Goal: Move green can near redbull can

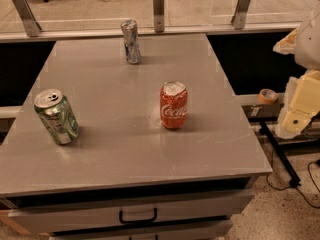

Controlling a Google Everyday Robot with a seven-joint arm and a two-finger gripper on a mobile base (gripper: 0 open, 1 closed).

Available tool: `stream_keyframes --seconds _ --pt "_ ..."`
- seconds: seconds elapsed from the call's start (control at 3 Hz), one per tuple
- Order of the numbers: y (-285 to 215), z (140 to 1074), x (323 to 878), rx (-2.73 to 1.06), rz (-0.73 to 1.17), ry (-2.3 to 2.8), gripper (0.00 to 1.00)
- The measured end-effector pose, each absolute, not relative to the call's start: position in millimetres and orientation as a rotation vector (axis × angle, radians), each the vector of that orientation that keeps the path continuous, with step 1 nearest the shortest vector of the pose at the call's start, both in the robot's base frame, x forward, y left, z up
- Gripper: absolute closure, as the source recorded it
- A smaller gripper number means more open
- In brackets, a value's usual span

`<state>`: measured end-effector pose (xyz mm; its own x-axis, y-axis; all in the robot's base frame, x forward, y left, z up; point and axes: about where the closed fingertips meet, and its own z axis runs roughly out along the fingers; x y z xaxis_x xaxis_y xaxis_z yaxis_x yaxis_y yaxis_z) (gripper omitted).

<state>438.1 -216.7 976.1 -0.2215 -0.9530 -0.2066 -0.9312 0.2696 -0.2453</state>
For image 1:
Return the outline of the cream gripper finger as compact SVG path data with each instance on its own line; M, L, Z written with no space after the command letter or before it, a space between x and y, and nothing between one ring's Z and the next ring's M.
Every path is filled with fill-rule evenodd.
M288 55L295 52L295 43L298 29L292 30L287 36L278 41L273 51L279 54Z
M300 78L290 77L284 94L275 133L282 139L292 139L320 112L320 72L307 70Z

